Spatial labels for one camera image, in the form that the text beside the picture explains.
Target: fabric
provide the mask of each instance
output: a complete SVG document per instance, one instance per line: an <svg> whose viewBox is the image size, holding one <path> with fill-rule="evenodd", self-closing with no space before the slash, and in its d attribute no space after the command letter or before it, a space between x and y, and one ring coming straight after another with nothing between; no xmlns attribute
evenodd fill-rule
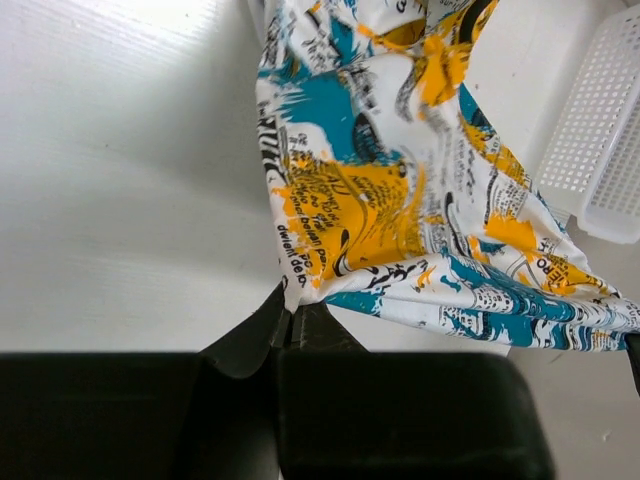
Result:
<svg viewBox="0 0 640 480"><path fill-rule="evenodd" d="M258 139L286 308L624 349L638 307L589 271L462 84L497 0L432 3L267 1Z"/></svg>

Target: newspaper print fabric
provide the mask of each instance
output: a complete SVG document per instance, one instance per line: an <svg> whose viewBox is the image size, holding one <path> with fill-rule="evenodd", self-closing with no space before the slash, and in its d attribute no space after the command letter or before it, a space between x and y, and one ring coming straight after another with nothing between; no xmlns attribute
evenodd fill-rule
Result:
<svg viewBox="0 0 640 480"><path fill-rule="evenodd" d="M624 349L638 307L590 273L462 84L497 0L433 3L267 1L258 140L286 308Z"/></svg>

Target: plastic basket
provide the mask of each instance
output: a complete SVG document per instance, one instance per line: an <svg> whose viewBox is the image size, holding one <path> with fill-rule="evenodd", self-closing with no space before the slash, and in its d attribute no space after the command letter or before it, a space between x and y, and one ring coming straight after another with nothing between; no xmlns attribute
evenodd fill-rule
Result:
<svg viewBox="0 0 640 480"><path fill-rule="evenodd" d="M596 31L537 180L590 235L640 239L640 5Z"/></svg>

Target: cloth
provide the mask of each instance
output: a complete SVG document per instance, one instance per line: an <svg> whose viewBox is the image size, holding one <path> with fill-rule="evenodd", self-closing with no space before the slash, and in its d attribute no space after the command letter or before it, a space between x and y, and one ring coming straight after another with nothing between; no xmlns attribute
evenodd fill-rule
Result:
<svg viewBox="0 0 640 480"><path fill-rule="evenodd" d="M432 3L266 2L258 140L286 308L624 349L638 307L590 272L462 84L497 0Z"/></svg>

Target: black object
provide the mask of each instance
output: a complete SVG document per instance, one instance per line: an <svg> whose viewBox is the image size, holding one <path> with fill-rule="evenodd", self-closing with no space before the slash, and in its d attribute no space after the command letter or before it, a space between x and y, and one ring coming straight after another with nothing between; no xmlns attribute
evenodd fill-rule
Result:
<svg viewBox="0 0 640 480"><path fill-rule="evenodd" d="M636 391L640 395L640 334L627 334L627 355L631 364L631 373L636 384Z"/></svg>
<svg viewBox="0 0 640 480"><path fill-rule="evenodd" d="M368 353L278 287L199 354L3 355L0 478L553 478L528 389L484 354Z"/></svg>

